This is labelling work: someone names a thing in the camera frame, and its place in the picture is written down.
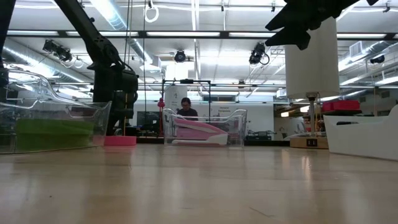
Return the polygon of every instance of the red object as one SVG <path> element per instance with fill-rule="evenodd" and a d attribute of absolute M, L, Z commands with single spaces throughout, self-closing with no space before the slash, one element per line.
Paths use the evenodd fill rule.
<path fill-rule="evenodd" d="M 336 110 L 361 110 L 361 105 L 358 100 L 340 100 L 336 102 L 327 102 L 322 105 L 323 112 Z"/>
<path fill-rule="evenodd" d="M 135 136 L 106 136 L 105 146 L 135 146 L 137 137 Z"/>
<path fill-rule="evenodd" d="M 165 106 L 164 102 L 163 102 L 163 98 L 159 99 L 159 102 L 157 103 L 157 106 L 160 108 L 163 108 Z"/>

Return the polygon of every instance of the pink object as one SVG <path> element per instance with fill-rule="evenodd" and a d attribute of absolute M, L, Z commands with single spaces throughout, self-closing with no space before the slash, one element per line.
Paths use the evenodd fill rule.
<path fill-rule="evenodd" d="M 137 137 L 135 136 L 106 136 L 105 146 L 135 146 Z"/>
<path fill-rule="evenodd" d="M 174 119 L 177 139 L 173 144 L 225 146 L 228 133 L 210 124 L 186 119 Z"/>

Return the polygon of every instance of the clear plastic container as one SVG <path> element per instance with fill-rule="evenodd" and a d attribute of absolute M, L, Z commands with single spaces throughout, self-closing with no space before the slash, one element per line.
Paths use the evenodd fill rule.
<path fill-rule="evenodd" d="M 183 117 L 163 110 L 165 144 L 185 146 L 243 146 L 246 110 L 228 117 Z"/>
<path fill-rule="evenodd" d="M 59 97 L 41 75 L 9 70 L 0 102 L 0 153 L 103 146 L 111 102 Z"/>

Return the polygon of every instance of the air duct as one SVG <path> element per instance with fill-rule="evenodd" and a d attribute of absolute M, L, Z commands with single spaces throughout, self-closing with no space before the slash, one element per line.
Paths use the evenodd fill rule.
<path fill-rule="evenodd" d="M 115 30 L 130 30 L 127 27 L 126 21 L 121 17 L 118 7 L 113 0 L 90 0 L 92 5 L 98 10 L 99 13 L 107 20 L 107 22 L 113 27 Z M 127 43 L 136 52 L 138 57 L 151 64 L 152 57 L 145 52 L 142 48 L 141 44 L 137 39 L 127 38 Z"/>
<path fill-rule="evenodd" d="M 12 57 L 12 63 L 30 66 L 30 72 L 43 75 L 46 78 L 68 80 L 73 82 L 92 82 L 93 80 L 70 69 L 60 63 L 43 56 L 10 38 L 6 39 L 3 47 L 6 58 Z"/>
<path fill-rule="evenodd" d="M 372 59 L 379 56 L 389 47 L 395 45 L 396 41 L 379 41 L 367 47 L 363 41 L 359 41 L 349 47 L 349 52 L 340 57 L 339 61 L 345 61 L 345 66 L 360 60 Z"/>

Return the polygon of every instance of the green object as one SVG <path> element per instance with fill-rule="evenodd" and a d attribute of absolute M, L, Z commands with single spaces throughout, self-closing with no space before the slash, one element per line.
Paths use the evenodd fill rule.
<path fill-rule="evenodd" d="M 94 123 L 55 119 L 18 119 L 17 152 L 48 151 L 87 147 Z"/>

